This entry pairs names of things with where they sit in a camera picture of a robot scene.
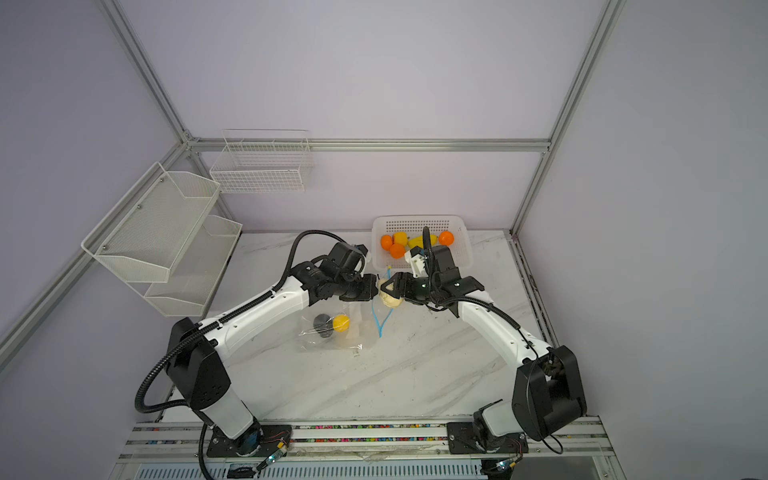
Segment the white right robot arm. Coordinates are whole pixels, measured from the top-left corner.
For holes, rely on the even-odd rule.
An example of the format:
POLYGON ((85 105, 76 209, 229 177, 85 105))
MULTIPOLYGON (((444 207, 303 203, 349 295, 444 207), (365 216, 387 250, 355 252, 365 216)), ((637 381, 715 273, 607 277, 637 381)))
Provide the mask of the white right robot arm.
POLYGON ((587 414, 575 354, 527 331, 494 303, 475 278, 461 278, 456 269, 421 277, 399 272, 384 281, 380 291, 413 305, 450 312, 476 330, 514 371, 511 398, 487 404, 473 414, 474 437, 481 449, 496 450, 509 435, 544 442, 587 414))

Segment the yellow pear-shaped lemon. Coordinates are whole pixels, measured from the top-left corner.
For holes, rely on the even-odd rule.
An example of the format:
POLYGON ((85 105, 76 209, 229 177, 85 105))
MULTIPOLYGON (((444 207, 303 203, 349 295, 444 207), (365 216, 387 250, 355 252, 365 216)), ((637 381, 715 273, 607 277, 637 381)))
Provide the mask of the yellow pear-shaped lemon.
POLYGON ((349 330, 351 326, 351 319, 345 314, 336 315, 332 319, 332 327, 335 332, 343 333, 349 330))

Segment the clear zip top bag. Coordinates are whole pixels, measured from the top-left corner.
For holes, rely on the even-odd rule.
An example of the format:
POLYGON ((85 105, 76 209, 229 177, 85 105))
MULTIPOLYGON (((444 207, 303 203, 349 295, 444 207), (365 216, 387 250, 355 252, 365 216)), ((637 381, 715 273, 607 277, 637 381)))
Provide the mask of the clear zip top bag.
POLYGON ((298 341, 305 352, 371 348, 383 335, 392 309, 383 303, 375 273, 331 276, 304 262, 292 269, 309 292, 309 307, 299 314, 298 341))

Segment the large orange fruit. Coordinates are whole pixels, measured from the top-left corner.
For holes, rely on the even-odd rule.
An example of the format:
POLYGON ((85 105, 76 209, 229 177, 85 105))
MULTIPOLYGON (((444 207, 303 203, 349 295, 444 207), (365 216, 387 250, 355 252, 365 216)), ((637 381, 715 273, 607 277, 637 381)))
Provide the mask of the large orange fruit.
POLYGON ((382 249, 385 251, 389 251, 393 246, 393 244, 394 244, 394 241, 390 235, 383 235, 380 239, 380 245, 382 249))

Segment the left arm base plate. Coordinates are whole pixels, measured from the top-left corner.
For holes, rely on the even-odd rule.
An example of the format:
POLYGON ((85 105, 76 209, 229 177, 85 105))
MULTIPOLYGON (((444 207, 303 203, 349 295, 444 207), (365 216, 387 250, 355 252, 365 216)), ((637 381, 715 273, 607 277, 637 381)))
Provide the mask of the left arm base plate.
POLYGON ((249 427, 241 436, 230 439, 213 428, 206 456, 209 458, 267 458, 280 448, 286 450, 293 434, 288 424, 261 424, 249 427))

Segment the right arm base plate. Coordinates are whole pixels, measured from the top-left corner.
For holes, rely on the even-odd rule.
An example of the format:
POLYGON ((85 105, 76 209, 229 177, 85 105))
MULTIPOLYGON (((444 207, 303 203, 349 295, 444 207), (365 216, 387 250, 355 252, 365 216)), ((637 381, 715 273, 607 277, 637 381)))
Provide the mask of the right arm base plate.
POLYGON ((451 454, 526 454, 527 438, 522 433, 493 435, 476 422, 449 422, 446 424, 448 448, 451 454))

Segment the black avocado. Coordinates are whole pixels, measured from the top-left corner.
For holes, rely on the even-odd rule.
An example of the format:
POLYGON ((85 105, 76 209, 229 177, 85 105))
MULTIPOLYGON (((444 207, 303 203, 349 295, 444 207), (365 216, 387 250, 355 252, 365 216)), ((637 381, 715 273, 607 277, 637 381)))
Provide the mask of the black avocado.
POLYGON ((319 314, 313 320, 313 328, 321 338, 329 338, 334 333, 333 318, 328 314, 319 314))

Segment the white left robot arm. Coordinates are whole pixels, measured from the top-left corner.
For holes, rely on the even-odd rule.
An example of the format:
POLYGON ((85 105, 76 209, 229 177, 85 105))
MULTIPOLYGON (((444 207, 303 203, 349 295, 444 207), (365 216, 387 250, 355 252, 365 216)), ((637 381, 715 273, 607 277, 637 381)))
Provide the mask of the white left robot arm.
POLYGON ((181 404, 227 439, 254 443, 262 427, 232 386, 232 359, 278 321, 320 301, 372 300, 377 276, 362 273, 360 264, 305 261, 284 272, 274 287, 222 315, 197 324, 178 321, 161 366, 181 394, 181 404))

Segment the cream white pear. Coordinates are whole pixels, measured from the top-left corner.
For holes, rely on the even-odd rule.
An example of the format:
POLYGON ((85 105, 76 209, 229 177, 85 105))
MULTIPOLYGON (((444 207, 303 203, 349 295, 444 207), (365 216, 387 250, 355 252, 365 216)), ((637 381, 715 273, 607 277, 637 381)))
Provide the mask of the cream white pear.
POLYGON ((398 308, 402 303, 403 300, 400 298, 393 297, 384 287, 383 284, 385 283, 385 278, 380 278, 378 280, 378 288, 379 288, 379 298, 381 299, 382 303, 387 308, 398 308))

